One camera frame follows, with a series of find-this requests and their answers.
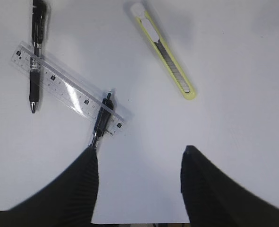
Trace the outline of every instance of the yellow box cutter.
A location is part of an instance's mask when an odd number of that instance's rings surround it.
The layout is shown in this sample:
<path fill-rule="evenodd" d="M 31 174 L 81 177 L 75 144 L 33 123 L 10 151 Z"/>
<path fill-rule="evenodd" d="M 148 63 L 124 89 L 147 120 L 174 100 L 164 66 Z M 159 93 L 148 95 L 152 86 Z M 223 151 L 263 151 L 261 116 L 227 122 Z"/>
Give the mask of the yellow box cutter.
<path fill-rule="evenodd" d="M 167 43 L 162 38 L 159 30 L 157 29 L 155 23 L 152 21 L 144 6 L 139 2 L 135 3 L 131 7 L 131 11 L 137 22 L 139 23 L 141 29 L 148 37 L 151 45 L 168 69 L 171 77 L 175 81 L 184 98 L 188 100 L 192 100 L 193 98 L 195 98 L 196 93 L 193 86 L 191 85 L 182 68 L 169 50 Z"/>

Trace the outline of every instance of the white table surface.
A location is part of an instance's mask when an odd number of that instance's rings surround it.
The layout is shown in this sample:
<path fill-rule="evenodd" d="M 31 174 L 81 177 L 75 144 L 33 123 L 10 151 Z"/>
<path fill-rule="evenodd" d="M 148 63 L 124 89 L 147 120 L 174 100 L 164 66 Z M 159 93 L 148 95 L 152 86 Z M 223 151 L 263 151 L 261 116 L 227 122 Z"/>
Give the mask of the white table surface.
<path fill-rule="evenodd" d="M 98 153 L 94 223 L 187 222 L 182 153 L 197 146 L 279 207 L 279 0 L 152 0 L 152 16 L 197 89 L 186 101 L 128 15 L 127 0 L 50 0 L 45 49 L 131 113 Z M 0 210 L 59 175 L 93 125 L 9 65 L 30 40 L 30 1 L 0 0 Z"/>

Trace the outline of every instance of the pen tip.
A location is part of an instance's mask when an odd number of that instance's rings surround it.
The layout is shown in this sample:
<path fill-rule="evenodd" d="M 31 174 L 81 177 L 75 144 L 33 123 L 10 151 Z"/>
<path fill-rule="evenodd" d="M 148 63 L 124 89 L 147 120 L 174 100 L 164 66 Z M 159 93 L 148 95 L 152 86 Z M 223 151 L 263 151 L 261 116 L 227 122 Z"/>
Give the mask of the pen tip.
<path fill-rule="evenodd" d="M 31 112 L 35 113 L 35 111 L 36 111 L 36 102 L 30 102 L 30 108 L 31 108 Z"/>

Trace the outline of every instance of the plastic ruler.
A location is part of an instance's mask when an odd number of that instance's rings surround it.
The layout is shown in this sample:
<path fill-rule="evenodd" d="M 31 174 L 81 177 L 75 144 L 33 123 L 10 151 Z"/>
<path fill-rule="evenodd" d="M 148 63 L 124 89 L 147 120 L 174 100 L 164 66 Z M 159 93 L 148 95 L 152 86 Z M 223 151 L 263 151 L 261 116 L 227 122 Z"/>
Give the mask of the plastic ruler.
<path fill-rule="evenodd" d="M 40 86 L 53 94 L 58 100 L 71 107 L 75 112 L 90 120 L 95 124 L 100 107 L 111 113 L 106 132 L 113 136 L 121 131 L 125 125 L 125 120 L 113 110 L 105 106 L 93 92 L 82 87 L 75 77 L 65 72 L 61 67 L 52 61 L 42 57 L 38 58 L 33 54 L 32 46 L 21 42 L 12 55 L 11 62 L 19 71 L 29 77 L 30 59 L 37 62 L 41 68 Z"/>

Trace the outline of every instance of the pen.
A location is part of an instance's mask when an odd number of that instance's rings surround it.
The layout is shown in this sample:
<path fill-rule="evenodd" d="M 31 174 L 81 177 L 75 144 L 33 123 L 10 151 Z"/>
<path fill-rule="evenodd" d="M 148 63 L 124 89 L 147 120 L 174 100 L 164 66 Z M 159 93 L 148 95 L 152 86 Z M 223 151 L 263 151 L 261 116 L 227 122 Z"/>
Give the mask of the pen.
<path fill-rule="evenodd" d="M 38 57 L 41 56 L 42 42 L 44 37 L 44 23 L 46 17 L 46 4 L 42 0 L 33 0 L 33 13 L 32 13 L 32 29 L 31 38 L 34 46 L 34 54 Z M 34 60 L 30 60 L 30 93 L 29 101 L 31 112 L 35 113 L 36 105 L 40 99 L 40 79 L 41 79 L 41 66 Z"/>
<path fill-rule="evenodd" d="M 111 93 L 108 93 L 107 98 L 104 98 L 102 103 L 105 104 L 109 109 L 113 110 L 114 105 L 113 102 L 110 100 L 110 98 L 111 98 Z M 94 137 L 90 147 L 96 149 L 97 141 L 100 137 L 104 135 L 110 117 L 111 114 L 107 110 L 101 107 L 95 122 L 94 132 L 93 132 Z"/>

